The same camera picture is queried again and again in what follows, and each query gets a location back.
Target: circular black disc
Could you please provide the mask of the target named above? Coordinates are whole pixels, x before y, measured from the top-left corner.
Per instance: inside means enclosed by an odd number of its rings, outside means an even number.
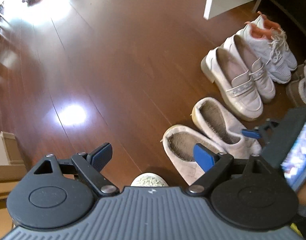
[[[296,194],[280,178],[255,173],[223,182],[211,202],[226,221],[251,230],[284,226],[298,207]]]
[[[17,224],[50,229],[71,224],[93,206],[91,190],[62,175],[40,174],[26,178],[10,193],[7,208]]]

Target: metal rivet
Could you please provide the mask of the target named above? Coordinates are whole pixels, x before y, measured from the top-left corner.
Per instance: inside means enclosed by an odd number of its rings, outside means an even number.
[[[115,187],[114,185],[105,185],[101,187],[101,191],[106,194],[111,194],[115,192],[116,190],[117,190],[117,187]]]
[[[204,187],[201,185],[192,185],[189,187],[191,193],[201,193],[204,191]]]

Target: white loafer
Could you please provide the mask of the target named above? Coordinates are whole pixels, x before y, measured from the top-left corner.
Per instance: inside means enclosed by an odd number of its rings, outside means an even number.
[[[166,130],[162,142],[167,156],[189,185],[205,173],[194,161],[193,147],[196,143],[201,143],[214,153],[225,152],[222,147],[204,135],[179,124]]]
[[[205,76],[218,86],[224,102],[232,112],[253,121],[263,112],[261,97],[249,76],[249,70],[227,50],[217,47],[201,62]]]
[[[227,38],[223,47],[231,52],[241,65],[245,65],[249,69],[249,74],[255,82],[263,103],[269,103],[275,96],[275,86],[267,74],[261,59],[257,57],[245,40],[237,34]]]
[[[251,154],[261,152],[259,142],[244,137],[241,130],[245,126],[214,98],[207,97],[198,101],[192,110],[192,120],[208,138],[234,158],[248,159]]]

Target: shoelace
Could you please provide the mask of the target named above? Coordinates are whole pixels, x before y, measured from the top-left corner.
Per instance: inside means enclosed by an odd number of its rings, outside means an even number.
[[[277,37],[277,39],[280,40],[281,46],[282,46],[286,51],[288,51],[288,50],[289,50],[289,44],[287,44],[287,42],[286,42],[286,38],[287,38],[287,37],[286,37],[285,31],[281,30],[281,33],[277,33],[277,34],[276,34],[276,37]]]
[[[275,64],[282,58],[280,47],[283,43],[281,42],[281,38],[277,35],[274,35],[271,38],[272,42],[269,42],[268,44],[272,47],[272,50],[270,52],[269,60],[266,64],[268,64],[270,61]]]

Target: ribbed rubber surface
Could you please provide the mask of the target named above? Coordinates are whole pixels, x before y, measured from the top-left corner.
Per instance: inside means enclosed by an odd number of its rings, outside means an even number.
[[[112,146],[110,144],[106,145],[101,151],[92,156],[91,165],[98,172],[103,170],[106,164],[112,159]]]
[[[4,240],[300,240],[289,227],[250,232],[220,220],[203,198],[179,187],[126,187],[102,198],[88,217],[55,231],[15,228]]]

